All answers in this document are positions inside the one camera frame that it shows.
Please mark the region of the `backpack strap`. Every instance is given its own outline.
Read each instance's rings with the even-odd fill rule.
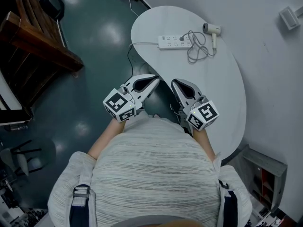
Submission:
[[[73,190],[67,227],[97,227],[96,195],[90,188],[93,166],[83,165],[79,184]]]
[[[227,183],[219,180],[221,204],[217,227],[240,227],[242,213],[241,198],[237,191],[231,190]]]

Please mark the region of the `floor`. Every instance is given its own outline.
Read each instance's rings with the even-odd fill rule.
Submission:
[[[0,129],[4,147],[14,147],[32,139],[27,148],[42,148],[43,159],[32,167],[46,166],[29,177],[18,177],[20,206],[45,208],[51,189],[75,151],[87,152],[106,128],[110,116],[102,101],[131,75],[127,60],[130,31],[136,15],[128,0],[63,0],[65,16],[61,21],[68,48],[85,64],[76,75],[60,76],[34,105],[34,119],[26,131]],[[137,14],[147,8],[132,2]],[[131,58],[142,61],[135,50]],[[134,74],[148,72],[149,66],[134,62]],[[145,102],[149,114],[159,114],[177,122],[169,109],[176,105],[174,95],[162,81]]]

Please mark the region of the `power cord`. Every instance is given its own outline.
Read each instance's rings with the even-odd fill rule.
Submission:
[[[132,67],[132,74],[131,74],[131,76],[125,81],[125,83],[126,83],[130,78],[132,78],[133,75],[134,75],[134,67],[133,67],[133,64],[132,64],[131,60],[129,59],[129,53],[130,53],[131,49],[133,48],[133,45],[134,45],[134,44],[155,44],[155,45],[158,45],[158,43],[153,43],[153,42],[135,42],[135,43],[131,43],[131,44],[128,46],[127,59],[128,59],[128,61],[129,61],[129,63],[131,64],[131,67]]]
[[[132,55],[131,53],[130,53],[130,56],[132,58],[132,61],[134,61],[135,63],[146,63],[146,61],[136,61],[136,59],[134,58],[134,55]]]
[[[172,105],[169,104],[169,107],[170,107],[170,110],[176,115],[177,119],[178,119],[178,122],[179,124],[181,123],[181,116],[180,114],[176,113],[175,110],[173,109]]]
[[[197,38],[196,34],[203,35],[204,43],[201,43],[199,41],[199,39]],[[208,52],[207,47],[204,46],[205,43],[206,43],[206,37],[205,37],[205,35],[203,33],[201,33],[201,32],[194,32],[192,30],[189,30],[188,33],[186,33],[186,34],[184,34],[184,35],[182,35],[180,37],[180,41],[184,41],[184,36],[186,36],[186,35],[188,35],[188,38],[189,38],[189,40],[190,40],[190,42],[192,44],[192,46],[187,50],[187,61],[188,61],[188,63],[195,64],[197,61],[204,60],[208,56],[214,56],[215,55],[215,54],[210,54]],[[190,53],[195,49],[195,45],[198,47],[198,51],[197,51],[197,57],[193,58],[193,57],[191,57]],[[205,56],[199,58],[200,51],[202,51],[205,54]]]
[[[137,17],[139,17],[139,15],[138,14],[136,14],[133,10],[132,10],[132,4],[131,4],[131,0],[129,0],[129,7],[131,8],[131,11],[137,16]]]

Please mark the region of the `chair leg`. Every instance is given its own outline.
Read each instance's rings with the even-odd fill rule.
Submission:
[[[28,144],[28,143],[30,143],[30,142],[32,142],[32,140],[28,140],[28,141],[22,143],[21,145],[18,145],[18,146],[16,146],[16,147],[10,149],[10,151],[13,153],[16,149],[20,149],[22,146],[24,146],[24,145],[26,145],[26,144]]]
[[[36,168],[36,169],[34,169],[34,170],[30,170],[30,171],[28,171],[28,173],[36,172],[36,171],[39,171],[39,170],[41,170],[41,169],[43,169],[43,167]],[[17,175],[17,176],[22,176],[22,175],[25,175],[25,173],[24,173],[24,172],[16,173],[16,175]]]
[[[18,152],[12,152],[13,155],[18,155],[18,154],[25,154],[25,153],[30,153],[34,151],[40,151],[41,149],[31,149],[31,150],[23,150],[23,151],[18,151]]]
[[[30,157],[29,159],[27,159],[27,163],[29,163],[31,159],[33,159],[33,158]],[[15,173],[16,175],[18,175],[18,174],[19,174],[18,171],[20,171],[20,170],[21,170],[21,167],[18,167],[18,168],[14,171],[14,173]]]

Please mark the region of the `electrical outlet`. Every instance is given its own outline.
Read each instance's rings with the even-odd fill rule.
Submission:
[[[184,36],[184,40],[180,40],[181,35],[162,35],[158,36],[158,45],[160,50],[180,50],[189,49],[192,43],[188,35]]]

